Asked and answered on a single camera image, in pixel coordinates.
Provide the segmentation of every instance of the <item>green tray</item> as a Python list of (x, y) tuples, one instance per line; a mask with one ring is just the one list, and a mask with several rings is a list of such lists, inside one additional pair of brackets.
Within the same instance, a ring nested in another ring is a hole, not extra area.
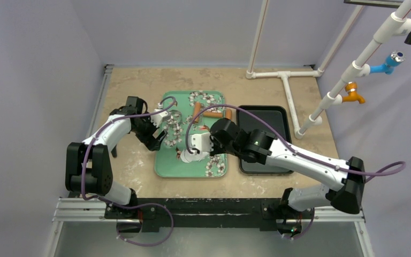
[[(191, 163), (185, 163), (179, 158), (181, 151), (186, 148), (185, 132), (193, 116), (194, 103), (200, 102), (205, 107), (224, 103), (223, 94), (218, 91), (169, 91), (163, 98), (167, 96), (174, 96), (177, 106), (170, 109), (171, 119), (161, 124), (168, 135), (155, 156), (155, 172), (161, 177), (176, 178), (208, 178), (224, 175), (227, 171), (226, 154), (207, 156), (201, 161)], [(170, 103), (169, 100), (165, 101), (163, 107), (167, 107)], [(211, 111), (224, 112), (221, 107)], [(216, 121), (216, 118), (201, 117), (199, 122), (192, 126), (190, 135), (206, 133)]]

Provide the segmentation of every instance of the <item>brown cylinder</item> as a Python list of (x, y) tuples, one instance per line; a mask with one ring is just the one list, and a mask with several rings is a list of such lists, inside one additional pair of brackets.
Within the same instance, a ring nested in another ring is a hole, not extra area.
[(224, 117), (226, 119), (231, 119), (232, 118), (232, 111), (231, 109), (226, 109), (226, 111), (224, 112)]
[[(193, 117), (201, 110), (201, 103), (195, 102), (194, 103), (194, 110), (193, 110)], [(199, 122), (199, 116), (194, 120), (194, 123)]]
[(202, 116), (204, 117), (209, 117), (209, 118), (222, 118), (223, 114), (220, 112), (211, 112), (211, 111), (205, 111), (202, 113)]

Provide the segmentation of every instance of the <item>wall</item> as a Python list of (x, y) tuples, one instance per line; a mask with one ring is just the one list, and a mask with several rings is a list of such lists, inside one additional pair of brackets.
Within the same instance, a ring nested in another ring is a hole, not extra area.
[(41, 256), (103, 65), (69, 0), (0, 1), (0, 256)]
[[(247, 66), (262, 0), (72, 0), (101, 59), (143, 66)], [(340, 0), (272, 0), (256, 66), (314, 64)]]
[[(336, 84), (392, 11), (365, 9), (318, 79), (322, 95)], [(363, 207), (376, 256), (411, 256), (411, 46), (404, 44), (404, 39), (392, 38), (368, 61), (379, 65), (392, 51), (402, 50), (406, 61), (392, 75), (356, 79), (365, 104), (346, 103), (327, 111), (341, 158), (358, 156), (365, 161), (366, 170), (373, 172), (398, 160), (407, 162), (402, 173), (376, 178), (365, 187)]]

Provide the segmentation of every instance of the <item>wooden table surface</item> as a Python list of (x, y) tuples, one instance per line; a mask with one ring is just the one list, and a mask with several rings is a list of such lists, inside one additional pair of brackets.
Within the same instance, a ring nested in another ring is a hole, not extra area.
[[(101, 111), (100, 125), (109, 113), (125, 104), (127, 96), (138, 96), (155, 109), (163, 94), (171, 90), (217, 90), (232, 105), (279, 105), (288, 113), (294, 145), (329, 157), (338, 157), (329, 123), (312, 127), (302, 140), (293, 134), (292, 120), (280, 79), (245, 78), (238, 68), (117, 68), (112, 70)], [(315, 78), (290, 78), (290, 87), (300, 124), (319, 104), (321, 96)], [(298, 173), (285, 176), (249, 176), (239, 169), (238, 159), (228, 155), (227, 173), (219, 178), (162, 178), (154, 171), (155, 152), (148, 151), (133, 135), (117, 145), (117, 158), (111, 158), (114, 179), (136, 190), (143, 198), (280, 198), (288, 187), (318, 184)]]

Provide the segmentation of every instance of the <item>blue valve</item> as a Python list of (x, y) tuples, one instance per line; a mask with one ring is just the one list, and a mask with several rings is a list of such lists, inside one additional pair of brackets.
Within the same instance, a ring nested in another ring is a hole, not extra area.
[(390, 75), (393, 73), (394, 68), (404, 62), (405, 59), (406, 58), (402, 52), (394, 51), (387, 57), (387, 59), (385, 59), (384, 64), (379, 66), (370, 66), (369, 74), (384, 72), (385, 74)]

